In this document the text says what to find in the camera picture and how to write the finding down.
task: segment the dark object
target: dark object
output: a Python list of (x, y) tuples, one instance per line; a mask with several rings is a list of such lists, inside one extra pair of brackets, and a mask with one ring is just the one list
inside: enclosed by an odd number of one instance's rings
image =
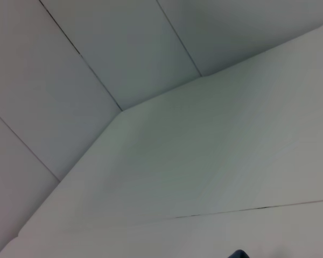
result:
[(229, 258), (249, 258), (249, 256), (243, 250), (237, 250)]

